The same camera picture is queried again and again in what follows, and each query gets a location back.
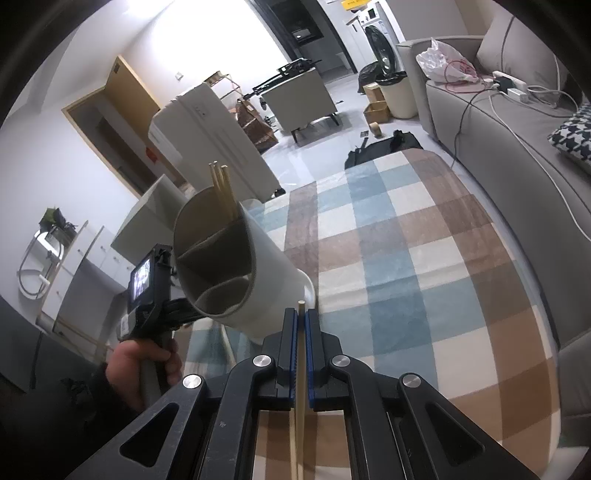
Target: black bag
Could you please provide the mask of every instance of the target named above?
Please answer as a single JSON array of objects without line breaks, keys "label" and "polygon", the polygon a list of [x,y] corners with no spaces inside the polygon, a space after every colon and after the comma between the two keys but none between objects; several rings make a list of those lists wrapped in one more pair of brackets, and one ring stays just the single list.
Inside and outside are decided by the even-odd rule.
[{"label": "black bag", "polygon": [[357,90],[357,93],[365,93],[363,87],[375,82],[376,77],[381,73],[383,73],[382,67],[377,61],[363,67],[359,72],[359,90]]},{"label": "black bag", "polygon": [[400,130],[396,130],[392,138],[373,143],[368,147],[365,146],[367,140],[368,139],[365,138],[361,148],[356,148],[349,152],[349,156],[345,161],[345,170],[354,167],[355,165],[361,165],[367,161],[372,161],[376,158],[384,157],[390,153],[399,152],[401,150],[408,150],[409,148],[423,149],[412,133],[402,133]]}]

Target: red cord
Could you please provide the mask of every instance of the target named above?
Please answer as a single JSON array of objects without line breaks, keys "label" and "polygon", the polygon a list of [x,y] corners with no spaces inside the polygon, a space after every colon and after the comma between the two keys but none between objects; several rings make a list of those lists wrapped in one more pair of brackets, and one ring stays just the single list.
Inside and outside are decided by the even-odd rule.
[{"label": "red cord", "polygon": [[[459,68],[460,72],[478,77],[480,79],[480,83],[485,87],[484,90],[461,90],[461,91],[459,91],[459,90],[450,89],[449,88],[450,85],[461,86],[461,85],[466,85],[468,83],[471,83],[471,82],[467,82],[466,80],[460,80],[459,82],[448,82],[447,81],[447,69],[449,68],[449,66],[452,63],[459,63],[460,64],[460,68]],[[484,92],[488,88],[488,87],[486,87],[486,84],[484,83],[484,79],[482,78],[482,76],[466,60],[452,60],[452,61],[448,62],[448,64],[445,67],[445,70],[443,71],[443,77],[445,78],[445,81],[446,81],[445,89],[448,92],[452,92],[452,93],[481,93],[481,92]]]}]

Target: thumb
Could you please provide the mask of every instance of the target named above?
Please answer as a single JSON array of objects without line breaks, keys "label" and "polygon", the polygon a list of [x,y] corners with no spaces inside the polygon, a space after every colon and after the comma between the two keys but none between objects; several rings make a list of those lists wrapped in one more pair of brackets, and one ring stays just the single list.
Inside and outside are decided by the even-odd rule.
[{"label": "thumb", "polygon": [[160,348],[153,340],[136,340],[129,346],[129,355],[136,360],[152,360],[166,362],[171,353]]}]

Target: throw pillow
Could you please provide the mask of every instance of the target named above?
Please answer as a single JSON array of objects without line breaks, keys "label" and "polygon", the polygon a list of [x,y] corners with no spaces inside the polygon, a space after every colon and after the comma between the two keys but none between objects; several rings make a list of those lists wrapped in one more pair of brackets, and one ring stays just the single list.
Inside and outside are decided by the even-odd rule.
[{"label": "throw pillow", "polygon": [[[502,48],[505,35],[505,48]],[[556,62],[552,51],[523,23],[517,18],[513,19],[513,15],[501,7],[496,9],[495,18],[482,40],[476,58],[487,73],[499,70],[528,85],[541,85],[550,89],[562,90],[568,74],[559,60],[560,85],[557,85]]]},{"label": "throw pillow", "polygon": [[568,153],[576,163],[591,173],[591,103],[585,103],[552,133],[548,140],[559,150]]}]

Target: tablecloth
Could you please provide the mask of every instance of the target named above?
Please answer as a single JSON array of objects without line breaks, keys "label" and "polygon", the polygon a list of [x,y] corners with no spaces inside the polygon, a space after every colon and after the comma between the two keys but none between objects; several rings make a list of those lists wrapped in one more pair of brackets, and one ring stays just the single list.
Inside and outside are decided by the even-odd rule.
[{"label": "tablecloth", "polygon": [[[560,434],[543,308],[476,198],[434,153],[406,150],[311,183],[251,212],[312,279],[324,331],[374,371],[423,376],[533,471]],[[228,371],[210,319],[185,374]],[[237,359],[259,347],[229,329]],[[255,479],[289,476],[288,416],[261,414]],[[308,479],[350,478],[343,416],[307,415]]]}]

